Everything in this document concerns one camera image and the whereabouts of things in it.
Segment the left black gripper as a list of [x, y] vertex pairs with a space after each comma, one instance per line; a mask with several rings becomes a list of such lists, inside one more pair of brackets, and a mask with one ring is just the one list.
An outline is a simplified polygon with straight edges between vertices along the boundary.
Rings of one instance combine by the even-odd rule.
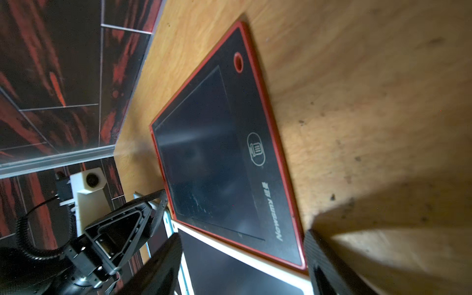
[[102, 261], [107, 266], [128, 262], [157, 232], [167, 204], [164, 189], [129, 201], [87, 226], [87, 237], [74, 239], [58, 258], [33, 259], [18, 248], [1, 248], [1, 294], [111, 294], [120, 273], [108, 274]]

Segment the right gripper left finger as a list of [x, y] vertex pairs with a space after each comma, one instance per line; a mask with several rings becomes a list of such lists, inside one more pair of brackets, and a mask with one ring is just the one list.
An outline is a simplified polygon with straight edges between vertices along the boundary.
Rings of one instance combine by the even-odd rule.
[[118, 295], [173, 295], [182, 255], [181, 237], [174, 233]]

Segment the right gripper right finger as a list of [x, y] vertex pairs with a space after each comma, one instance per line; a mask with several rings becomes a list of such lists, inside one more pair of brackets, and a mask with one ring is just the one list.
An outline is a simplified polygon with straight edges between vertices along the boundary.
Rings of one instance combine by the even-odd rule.
[[315, 230], [304, 234], [304, 252], [315, 295], [374, 295]]

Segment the red drawing tablet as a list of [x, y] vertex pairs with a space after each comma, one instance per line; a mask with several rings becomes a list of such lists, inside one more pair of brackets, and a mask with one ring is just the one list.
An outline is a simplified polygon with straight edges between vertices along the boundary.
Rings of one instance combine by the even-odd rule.
[[149, 131], [174, 219], [306, 269], [290, 174], [246, 23], [231, 26]]

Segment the blue-edged white drawing tablet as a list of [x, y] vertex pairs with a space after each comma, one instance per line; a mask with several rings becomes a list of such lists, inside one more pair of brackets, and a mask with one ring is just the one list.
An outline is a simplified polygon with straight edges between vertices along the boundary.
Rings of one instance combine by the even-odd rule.
[[[155, 252], [168, 240], [168, 238], [176, 231], [172, 224], [169, 209], [165, 209], [160, 224], [157, 226], [156, 232], [146, 243], [147, 254], [149, 259], [155, 256]], [[178, 273], [178, 287], [175, 290], [176, 295], [193, 295], [194, 291], [191, 285], [191, 279], [188, 278], [188, 268], [184, 254], [181, 257], [181, 265]]]

